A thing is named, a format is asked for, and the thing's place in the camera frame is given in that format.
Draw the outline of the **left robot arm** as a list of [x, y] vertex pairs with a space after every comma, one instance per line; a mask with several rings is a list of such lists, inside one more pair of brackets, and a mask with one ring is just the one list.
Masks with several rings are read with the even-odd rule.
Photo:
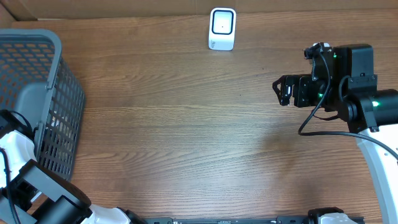
[[33, 138], [23, 115], [1, 110], [1, 221], [144, 224], [130, 210], [93, 205], [79, 188], [40, 165]]

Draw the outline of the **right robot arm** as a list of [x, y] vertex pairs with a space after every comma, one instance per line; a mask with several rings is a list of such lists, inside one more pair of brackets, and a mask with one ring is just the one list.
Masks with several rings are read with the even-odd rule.
[[[397, 223], [397, 90], [378, 90], [369, 44], [332, 47], [319, 42], [303, 51], [309, 74], [282, 75], [272, 84], [282, 106], [311, 107], [301, 136], [354, 137], [371, 174], [384, 223]], [[323, 108], [348, 131], [304, 132]]]

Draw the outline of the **white barcode scanner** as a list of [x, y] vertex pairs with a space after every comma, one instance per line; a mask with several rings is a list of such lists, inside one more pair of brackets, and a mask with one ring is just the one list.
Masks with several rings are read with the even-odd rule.
[[227, 7], [216, 7], [210, 13], [208, 47], [211, 50], [231, 51], [236, 32], [236, 11]]

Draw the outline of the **grey plastic mesh basket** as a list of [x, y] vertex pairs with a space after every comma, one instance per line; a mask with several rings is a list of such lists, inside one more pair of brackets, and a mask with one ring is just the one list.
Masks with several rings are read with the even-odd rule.
[[54, 32], [1, 29], [1, 108], [32, 126], [37, 161], [66, 180], [72, 179], [85, 103]]

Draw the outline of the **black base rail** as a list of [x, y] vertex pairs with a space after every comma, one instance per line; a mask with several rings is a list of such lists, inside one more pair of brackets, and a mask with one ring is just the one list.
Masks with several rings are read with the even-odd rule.
[[147, 224], [316, 224], [307, 216], [278, 216], [274, 218], [197, 218], [177, 219], [169, 217], [144, 218]]

